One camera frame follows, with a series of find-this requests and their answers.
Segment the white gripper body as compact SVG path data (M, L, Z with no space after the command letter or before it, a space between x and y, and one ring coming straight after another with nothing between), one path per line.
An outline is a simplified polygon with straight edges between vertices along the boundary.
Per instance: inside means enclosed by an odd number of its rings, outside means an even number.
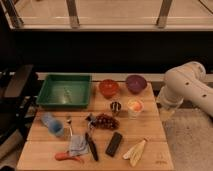
M160 119L168 120L183 103L183 98L163 86L157 96L157 103L160 105Z

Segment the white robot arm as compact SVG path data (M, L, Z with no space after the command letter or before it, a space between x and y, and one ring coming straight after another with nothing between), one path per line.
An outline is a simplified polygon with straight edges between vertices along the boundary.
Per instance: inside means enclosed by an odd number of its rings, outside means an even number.
M165 73L164 86L157 96L162 121L168 120L184 100L191 101L213 118L213 88L203 82L205 76L205 67L196 61L174 67Z

